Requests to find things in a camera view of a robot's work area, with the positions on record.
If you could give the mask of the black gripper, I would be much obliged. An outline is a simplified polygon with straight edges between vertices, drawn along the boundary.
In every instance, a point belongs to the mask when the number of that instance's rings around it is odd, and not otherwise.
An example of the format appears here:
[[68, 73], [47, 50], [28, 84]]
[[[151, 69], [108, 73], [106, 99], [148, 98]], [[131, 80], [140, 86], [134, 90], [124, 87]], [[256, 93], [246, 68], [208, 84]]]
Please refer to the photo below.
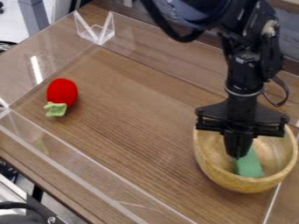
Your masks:
[[248, 154], [258, 136], [283, 137], [290, 122], [290, 117], [260, 104], [255, 96], [232, 94], [224, 101], [196, 108], [195, 114], [195, 129], [224, 134], [226, 151], [234, 158]]

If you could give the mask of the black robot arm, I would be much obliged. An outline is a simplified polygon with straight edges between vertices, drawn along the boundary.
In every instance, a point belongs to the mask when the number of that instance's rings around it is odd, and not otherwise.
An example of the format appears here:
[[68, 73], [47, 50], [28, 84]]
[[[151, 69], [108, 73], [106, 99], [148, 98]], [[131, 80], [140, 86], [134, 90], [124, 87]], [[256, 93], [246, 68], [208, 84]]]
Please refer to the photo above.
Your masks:
[[192, 42], [216, 29], [228, 63], [226, 101], [196, 109], [196, 128], [224, 136], [227, 154], [243, 158], [254, 139], [282, 137], [287, 115], [258, 103], [264, 83], [279, 81], [282, 69], [280, 27], [267, 0], [170, 0], [176, 17], [191, 28], [180, 34], [164, 18], [155, 0], [140, 0], [163, 32], [179, 42]]

